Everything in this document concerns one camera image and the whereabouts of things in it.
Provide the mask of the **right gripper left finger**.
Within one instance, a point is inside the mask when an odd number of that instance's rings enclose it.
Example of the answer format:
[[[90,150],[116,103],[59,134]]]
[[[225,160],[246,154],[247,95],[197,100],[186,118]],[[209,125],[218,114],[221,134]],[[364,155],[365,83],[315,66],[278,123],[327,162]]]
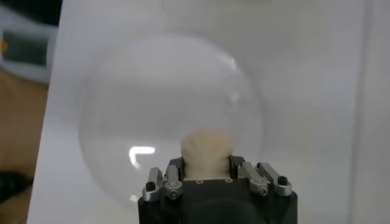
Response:
[[[170,160],[165,173],[158,167],[149,171],[147,182],[142,189],[144,201],[157,201],[164,196],[170,200],[177,200],[183,194],[185,178],[184,160],[182,157]]]

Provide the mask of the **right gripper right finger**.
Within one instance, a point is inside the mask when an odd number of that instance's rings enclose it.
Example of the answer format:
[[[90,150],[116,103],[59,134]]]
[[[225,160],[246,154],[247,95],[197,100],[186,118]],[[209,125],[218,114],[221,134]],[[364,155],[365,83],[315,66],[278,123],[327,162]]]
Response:
[[[258,163],[253,166],[241,156],[229,156],[231,179],[244,178],[249,181],[249,189],[254,194],[265,197],[269,188],[281,197],[292,194],[292,184],[286,176],[280,175],[269,163]]]

